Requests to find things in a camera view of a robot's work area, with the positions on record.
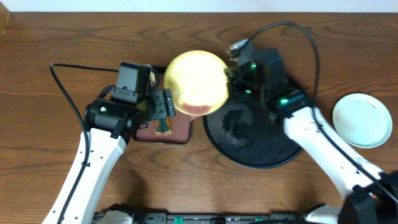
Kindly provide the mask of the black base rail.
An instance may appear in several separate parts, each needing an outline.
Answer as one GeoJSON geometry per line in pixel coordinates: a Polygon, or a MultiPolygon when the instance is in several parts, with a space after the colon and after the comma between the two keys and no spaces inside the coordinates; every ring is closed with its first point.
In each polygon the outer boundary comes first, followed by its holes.
{"type": "Polygon", "coordinates": [[[94,214],[92,223],[132,224],[245,224],[245,223],[337,223],[338,207],[320,205],[308,214],[277,212],[268,214],[242,215],[168,213],[165,210],[151,210],[139,213],[126,204],[114,204],[107,210],[94,214]]]}

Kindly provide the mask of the black rectangular water tray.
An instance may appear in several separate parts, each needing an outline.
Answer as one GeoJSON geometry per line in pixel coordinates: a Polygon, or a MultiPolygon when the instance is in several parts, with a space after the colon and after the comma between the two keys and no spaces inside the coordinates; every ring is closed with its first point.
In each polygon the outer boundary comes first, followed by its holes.
{"type": "Polygon", "coordinates": [[[172,134],[166,136],[156,135],[156,121],[149,121],[148,127],[137,130],[134,140],[160,144],[186,144],[190,139],[190,116],[175,109],[175,116],[169,118],[171,120],[172,134]]]}

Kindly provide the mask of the green yellow sponge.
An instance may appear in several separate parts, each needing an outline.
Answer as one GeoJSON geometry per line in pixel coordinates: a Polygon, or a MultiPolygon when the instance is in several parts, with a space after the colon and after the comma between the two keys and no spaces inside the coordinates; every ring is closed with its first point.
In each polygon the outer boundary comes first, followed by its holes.
{"type": "Polygon", "coordinates": [[[156,120],[155,134],[158,136],[166,136],[172,134],[170,118],[162,118],[156,120]]]}

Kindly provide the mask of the light blue plate front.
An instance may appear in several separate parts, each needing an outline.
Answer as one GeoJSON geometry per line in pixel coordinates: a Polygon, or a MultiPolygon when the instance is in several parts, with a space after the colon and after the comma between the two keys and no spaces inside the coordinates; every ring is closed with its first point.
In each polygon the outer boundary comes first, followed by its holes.
{"type": "Polygon", "coordinates": [[[333,108],[336,132],[349,144],[370,149],[390,137],[393,122],[389,110],[378,99],[363,93],[342,97],[333,108]]]}

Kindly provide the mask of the yellow plate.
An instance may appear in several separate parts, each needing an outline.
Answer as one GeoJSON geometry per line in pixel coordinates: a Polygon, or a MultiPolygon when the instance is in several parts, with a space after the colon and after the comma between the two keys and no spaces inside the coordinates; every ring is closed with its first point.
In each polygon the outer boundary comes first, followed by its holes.
{"type": "Polygon", "coordinates": [[[204,116],[220,109],[229,97],[227,65],[215,54],[192,50],[175,57],[164,73],[177,110],[204,116]]]}

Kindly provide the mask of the round black serving tray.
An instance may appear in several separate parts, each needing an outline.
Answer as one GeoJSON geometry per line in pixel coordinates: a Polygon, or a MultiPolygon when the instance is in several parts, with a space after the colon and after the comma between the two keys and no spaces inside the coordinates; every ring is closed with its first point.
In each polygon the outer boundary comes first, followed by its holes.
{"type": "Polygon", "coordinates": [[[203,124],[218,152],[244,167],[279,167],[302,152],[280,126],[266,118],[260,102],[247,96],[228,98],[220,109],[203,117],[203,124]]]}

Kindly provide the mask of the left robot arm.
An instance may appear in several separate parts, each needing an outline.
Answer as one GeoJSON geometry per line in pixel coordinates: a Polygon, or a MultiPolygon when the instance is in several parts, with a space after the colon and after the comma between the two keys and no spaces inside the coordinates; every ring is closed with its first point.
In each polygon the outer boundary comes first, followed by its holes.
{"type": "Polygon", "coordinates": [[[149,65],[123,62],[117,82],[108,85],[79,112],[50,65],[53,79],[75,112],[81,138],[72,167],[44,223],[91,223],[104,186],[115,163],[137,130],[150,121],[175,115],[172,95],[159,89],[157,70],[149,65]]]}

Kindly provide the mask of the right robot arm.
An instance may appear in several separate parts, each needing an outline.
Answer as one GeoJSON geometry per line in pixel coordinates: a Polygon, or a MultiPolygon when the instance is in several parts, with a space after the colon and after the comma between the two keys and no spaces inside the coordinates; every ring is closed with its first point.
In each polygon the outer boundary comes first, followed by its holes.
{"type": "Polygon", "coordinates": [[[397,172],[385,173],[357,153],[329,125],[303,88],[285,71],[276,49],[255,50],[248,40],[229,48],[229,94],[253,97],[283,123],[338,189],[344,204],[320,205],[302,223],[397,223],[397,172]]]}

